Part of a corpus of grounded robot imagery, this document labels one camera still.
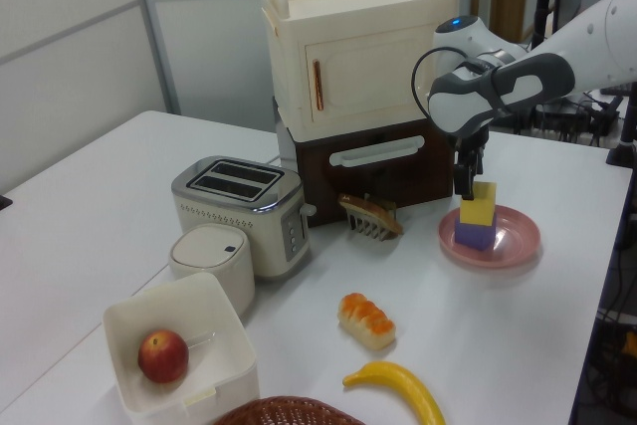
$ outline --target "silver toaster top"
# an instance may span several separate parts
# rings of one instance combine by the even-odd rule
[[[210,156],[177,176],[172,193],[201,203],[263,213],[278,208],[301,186],[301,178],[290,169]]]

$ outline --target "stacked blocks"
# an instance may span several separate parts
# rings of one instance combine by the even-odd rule
[[[460,202],[455,242],[485,251],[496,239],[496,183],[475,182],[474,199]]]

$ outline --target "bread roll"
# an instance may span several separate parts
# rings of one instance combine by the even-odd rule
[[[375,303],[360,293],[340,301],[338,321],[356,340],[371,350],[379,350],[396,338],[396,326]]]

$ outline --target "wicker basket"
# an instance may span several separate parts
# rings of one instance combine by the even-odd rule
[[[329,405],[305,397],[253,400],[228,412],[215,425],[364,425]]]

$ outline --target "purple block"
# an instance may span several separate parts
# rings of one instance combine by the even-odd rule
[[[458,215],[455,223],[456,234],[454,241],[479,251],[485,251],[493,246],[496,240],[496,221],[497,215],[494,214],[491,226],[467,224],[461,223],[460,215]]]

